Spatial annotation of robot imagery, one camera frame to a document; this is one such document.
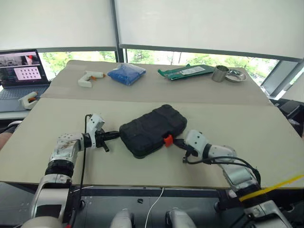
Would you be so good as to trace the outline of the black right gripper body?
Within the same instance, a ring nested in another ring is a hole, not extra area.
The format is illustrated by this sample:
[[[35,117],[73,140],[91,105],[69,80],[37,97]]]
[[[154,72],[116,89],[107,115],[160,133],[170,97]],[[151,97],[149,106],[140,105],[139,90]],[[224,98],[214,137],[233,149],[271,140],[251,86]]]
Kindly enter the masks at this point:
[[[192,146],[188,146],[188,149],[184,149],[186,151],[184,157],[183,157],[183,163],[199,163],[199,160],[197,161],[189,161],[188,158],[190,156],[194,156],[194,157],[198,157],[198,152],[192,147]]]

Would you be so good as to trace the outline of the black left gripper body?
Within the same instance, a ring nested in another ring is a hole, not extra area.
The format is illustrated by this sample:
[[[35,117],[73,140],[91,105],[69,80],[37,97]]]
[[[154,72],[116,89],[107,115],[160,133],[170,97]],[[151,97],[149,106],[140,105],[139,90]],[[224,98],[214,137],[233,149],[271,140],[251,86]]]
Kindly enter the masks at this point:
[[[111,136],[110,132],[105,132],[104,130],[96,131],[95,132],[95,143],[96,148],[103,148],[105,152],[109,152],[110,149],[106,145],[105,141],[109,140]]]

